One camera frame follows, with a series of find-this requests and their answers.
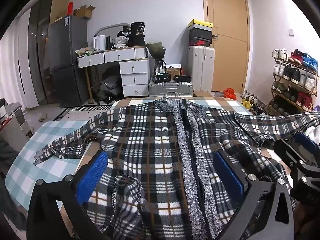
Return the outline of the plaid knit cardigan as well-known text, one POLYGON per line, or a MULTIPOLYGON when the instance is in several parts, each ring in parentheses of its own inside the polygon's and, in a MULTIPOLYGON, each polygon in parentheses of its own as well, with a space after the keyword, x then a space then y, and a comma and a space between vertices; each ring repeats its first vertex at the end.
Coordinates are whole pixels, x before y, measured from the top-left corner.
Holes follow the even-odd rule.
POLYGON ((317 112, 242 115, 161 98, 96 115, 37 152, 35 164, 79 159, 98 141, 108 163, 84 208, 108 239, 217 239, 238 205, 214 170, 213 153, 225 153, 246 175, 283 179, 290 196, 284 168, 261 149, 318 124, 317 112))

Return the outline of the wooden shoe rack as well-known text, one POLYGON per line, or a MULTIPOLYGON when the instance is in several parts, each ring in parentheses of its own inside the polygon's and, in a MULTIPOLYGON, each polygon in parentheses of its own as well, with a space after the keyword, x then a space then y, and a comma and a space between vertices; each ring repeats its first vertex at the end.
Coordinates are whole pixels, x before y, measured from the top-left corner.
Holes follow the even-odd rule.
POLYGON ((274 59, 270 114, 289 115, 310 112, 318 96, 319 75, 313 69, 294 62, 274 59))

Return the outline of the brown blue checked bedsheet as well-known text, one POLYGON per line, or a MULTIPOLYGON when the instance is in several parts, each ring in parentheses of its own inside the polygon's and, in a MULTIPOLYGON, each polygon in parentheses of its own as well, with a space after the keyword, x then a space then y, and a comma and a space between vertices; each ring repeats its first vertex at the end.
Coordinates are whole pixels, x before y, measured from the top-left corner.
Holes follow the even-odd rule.
MULTIPOLYGON (((123 99, 120 101, 115 102, 111 107, 112 109, 119 109, 125 106, 131 106, 131 105, 141 105, 143 103, 152 102, 156 100, 157 98, 129 98, 129 99, 123 99)), ((246 109, 243 105, 241 105, 240 102, 228 99, 228 98, 214 98, 212 96, 210 97, 193 97, 193 98, 187 98, 190 102, 196 103, 198 105, 209 107, 209 108, 215 108, 215 109, 224 109, 227 111, 234 111, 236 113, 245 114, 245 115, 251 115, 252 113, 246 109)), ((107 107, 105 105, 88 105, 80 107, 79 110, 76 110, 75 113, 77 113, 77 119, 78 120, 89 120, 93 116, 97 115, 100 112, 107 111, 107 107)), ((88 161, 93 157, 93 154, 95 151, 98 150, 97 143, 94 143, 93 145, 90 143, 89 148, 85 150, 85 156, 80 159, 80 163, 78 164, 76 171, 84 164, 87 164, 88 161)))

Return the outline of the orange bag on floor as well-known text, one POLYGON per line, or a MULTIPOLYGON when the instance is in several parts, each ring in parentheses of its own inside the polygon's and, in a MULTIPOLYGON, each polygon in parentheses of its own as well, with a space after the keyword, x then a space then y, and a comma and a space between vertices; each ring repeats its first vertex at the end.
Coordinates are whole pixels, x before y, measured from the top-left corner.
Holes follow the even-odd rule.
POLYGON ((237 100, 236 94, 234 92, 234 89, 232 89, 232 88, 225 89, 223 91, 223 97, 224 98, 229 98, 229 99, 232 99, 232 100, 237 100))

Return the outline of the white hard-shell suitcase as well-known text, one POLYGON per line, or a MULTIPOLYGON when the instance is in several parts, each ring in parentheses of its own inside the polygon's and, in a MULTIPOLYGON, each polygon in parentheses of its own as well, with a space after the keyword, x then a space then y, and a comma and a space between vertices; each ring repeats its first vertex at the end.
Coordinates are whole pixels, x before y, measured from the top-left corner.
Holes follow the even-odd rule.
POLYGON ((195 92, 211 92, 213 85, 215 49, 190 46, 187 75, 191 77, 195 92))

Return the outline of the white drawer desk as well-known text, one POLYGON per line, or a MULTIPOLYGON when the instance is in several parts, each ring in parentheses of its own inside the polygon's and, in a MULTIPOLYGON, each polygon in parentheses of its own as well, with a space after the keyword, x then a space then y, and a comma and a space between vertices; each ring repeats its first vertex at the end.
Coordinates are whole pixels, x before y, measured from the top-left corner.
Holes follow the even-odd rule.
POLYGON ((150 67, 145 46, 96 52, 77 58, 78 67, 115 63, 119 66, 123 95, 127 98, 149 95, 150 67))

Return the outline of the silver aluminium suitcase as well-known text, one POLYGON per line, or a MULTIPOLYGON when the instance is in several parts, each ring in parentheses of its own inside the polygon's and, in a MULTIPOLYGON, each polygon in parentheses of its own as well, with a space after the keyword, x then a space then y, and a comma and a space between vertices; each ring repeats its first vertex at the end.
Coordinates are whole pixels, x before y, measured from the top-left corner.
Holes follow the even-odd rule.
POLYGON ((149 84, 149 97, 179 96, 192 97, 193 84, 190 82, 162 82, 149 84))

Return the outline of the white electric kettle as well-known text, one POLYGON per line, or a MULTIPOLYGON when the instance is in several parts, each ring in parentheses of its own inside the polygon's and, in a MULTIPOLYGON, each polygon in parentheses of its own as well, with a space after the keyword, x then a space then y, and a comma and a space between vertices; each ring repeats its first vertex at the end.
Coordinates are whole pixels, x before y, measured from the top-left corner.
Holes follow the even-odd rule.
POLYGON ((106 50, 106 36, 99 35, 93 37, 93 48, 97 51, 105 51, 106 50))

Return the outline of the stack of shoe boxes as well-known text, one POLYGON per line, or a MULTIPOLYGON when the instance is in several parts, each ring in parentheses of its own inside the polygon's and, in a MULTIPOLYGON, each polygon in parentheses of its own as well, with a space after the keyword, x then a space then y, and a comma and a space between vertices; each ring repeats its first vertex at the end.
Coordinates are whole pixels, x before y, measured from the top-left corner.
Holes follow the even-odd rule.
POLYGON ((210 22, 193 19, 188 24, 189 46, 209 47, 212 44, 212 28, 210 22))

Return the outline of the dark grey refrigerator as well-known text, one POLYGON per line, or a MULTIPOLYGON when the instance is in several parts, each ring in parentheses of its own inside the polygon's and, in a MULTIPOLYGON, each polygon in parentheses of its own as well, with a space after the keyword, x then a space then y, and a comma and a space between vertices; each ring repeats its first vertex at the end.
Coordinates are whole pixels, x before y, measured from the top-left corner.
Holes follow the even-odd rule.
POLYGON ((69 15, 48 28, 49 71, 60 107, 82 106, 89 93, 76 51, 87 46, 87 21, 69 15))

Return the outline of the wooden door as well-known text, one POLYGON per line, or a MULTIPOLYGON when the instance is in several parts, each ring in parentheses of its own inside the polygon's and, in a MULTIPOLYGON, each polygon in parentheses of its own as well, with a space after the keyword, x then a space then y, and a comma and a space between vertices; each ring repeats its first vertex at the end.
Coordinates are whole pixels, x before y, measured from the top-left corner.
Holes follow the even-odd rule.
POLYGON ((212 91, 244 90, 250 44, 247 0, 203 0, 204 20, 213 24, 215 49, 212 91))

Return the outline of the green wrapped bouquet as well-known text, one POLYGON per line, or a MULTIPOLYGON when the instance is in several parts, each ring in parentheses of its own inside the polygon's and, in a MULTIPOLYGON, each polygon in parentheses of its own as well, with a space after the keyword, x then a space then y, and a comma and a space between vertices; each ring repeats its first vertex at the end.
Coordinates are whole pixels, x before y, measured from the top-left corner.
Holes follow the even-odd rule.
POLYGON ((163 63, 163 59, 166 51, 162 42, 147 43, 146 47, 149 51, 149 54, 155 61, 154 68, 160 67, 163 63))

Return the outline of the cardboard box on fridge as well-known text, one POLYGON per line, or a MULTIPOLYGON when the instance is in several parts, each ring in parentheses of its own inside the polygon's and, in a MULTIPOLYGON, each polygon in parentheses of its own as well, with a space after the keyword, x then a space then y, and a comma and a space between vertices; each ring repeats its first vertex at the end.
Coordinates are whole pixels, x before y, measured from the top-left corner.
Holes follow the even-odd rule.
POLYGON ((92 5, 83 5, 74 10, 73 15, 79 18, 90 20, 92 18, 92 11, 95 9, 92 5))

